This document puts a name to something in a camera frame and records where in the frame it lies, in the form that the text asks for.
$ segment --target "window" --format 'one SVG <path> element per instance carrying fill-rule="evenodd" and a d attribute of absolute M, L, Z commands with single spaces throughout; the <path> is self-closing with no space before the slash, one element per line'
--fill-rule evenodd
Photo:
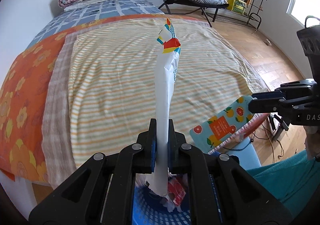
<path fill-rule="evenodd" d="M 320 18 L 320 0 L 291 0 L 287 13 L 304 26 L 307 16 L 312 15 Z M 318 24 L 319 21 L 316 19 L 307 21 L 307 27 Z"/>

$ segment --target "yellow box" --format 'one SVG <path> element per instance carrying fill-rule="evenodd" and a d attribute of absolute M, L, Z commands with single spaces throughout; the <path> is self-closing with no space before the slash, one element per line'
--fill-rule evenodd
<path fill-rule="evenodd" d="M 228 0 L 228 10 L 232 12 L 239 13 L 241 15 L 244 14 L 246 3 L 241 0 Z"/>

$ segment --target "cable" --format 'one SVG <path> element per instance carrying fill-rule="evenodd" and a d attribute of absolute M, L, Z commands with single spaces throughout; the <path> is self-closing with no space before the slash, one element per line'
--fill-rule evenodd
<path fill-rule="evenodd" d="M 279 140 L 277 140 L 277 141 L 279 142 L 279 145 L 280 145 L 280 147 L 281 147 L 281 154 L 282 154 L 282 156 L 281 156 L 281 155 L 278 155 L 278 157 L 281 158 L 281 157 L 284 156 L 284 150 L 283 150 L 283 147 L 282 147 L 282 145 L 281 145 L 281 142 L 280 142 Z"/>
<path fill-rule="evenodd" d="M 253 135 L 257 138 L 257 139 L 263 139 L 263 140 L 268 140 L 268 138 L 259 138 L 256 136 L 256 131 L 253 132 Z"/>
<path fill-rule="evenodd" d="M 225 147 L 223 147 L 223 148 L 226 149 L 226 150 L 232 150 L 232 151 L 242 151 L 242 150 L 244 150 L 247 146 L 249 146 L 252 142 L 253 142 L 253 138 L 250 139 L 249 143 L 248 143 L 244 148 L 241 148 L 241 149 L 231 149 L 231 148 L 225 148 Z"/>
<path fill-rule="evenodd" d="M 263 126 L 263 128 L 264 128 L 265 130 L 267 130 L 267 131 L 270 132 L 270 134 L 271 134 L 271 136 L 272 136 L 273 139 L 275 138 L 275 136 L 273 135 L 273 133 L 272 133 L 269 129 L 267 129 L 265 126 Z"/>
<path fill-rule="evenodd" d="M 270 141 L 271 148 L 272 148 L 272 163 L 275 163 L 275 161 L 276 161 L 276 159 L 275 159 L 275 149 L 273 148 L 272 141 L 271 141 L 271 139 L 270 139 L 267 131 L 269 131 L 270 134 L 271 134 L 271 136 L 274 138 L 273 133 L 272 133 L 270 130 L 268 130 L 263 124 L 261 124 L 261 125 L 263 126 L 263 128 L 264 128 L 264 130 L 265 130 L 265 133 L 266 133 L 266 135 L 267 135 L 267 137 L 268 137 L 268 140 Z"/>

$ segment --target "white pillow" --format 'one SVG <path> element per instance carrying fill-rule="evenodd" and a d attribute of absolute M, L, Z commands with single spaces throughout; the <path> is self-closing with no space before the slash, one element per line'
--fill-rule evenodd
<path fill-rule="evenodd" d="M 68 7 L 65 7 L 64 8 L 64 11 L 65 12 L 69 12 L 69 11 L 73 11 L 73 10 L 76 10 L 76 9 L 80 9 L 80 8 L 83 8 L 83 7 L 86 7 L 90 4 L 94 4 L 94 3 L 100 3 L 100 2 L 105 2 L 105 1 L 111 1 L 111 0 L 89 0 L 89 1 L 85 1 L 85 2 L 78 2 L 76 4 L 72 4 Z"/>

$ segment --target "white bed frame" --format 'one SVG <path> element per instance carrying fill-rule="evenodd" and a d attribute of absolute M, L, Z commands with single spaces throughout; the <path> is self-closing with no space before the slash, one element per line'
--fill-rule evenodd
<path fill-rule="evenodd" d="M 12 181 L 1 171 L 0 183 L 17 210 L 28 219 L 31 210 L 37 205 L 32 183 L 17 176 Z"/>

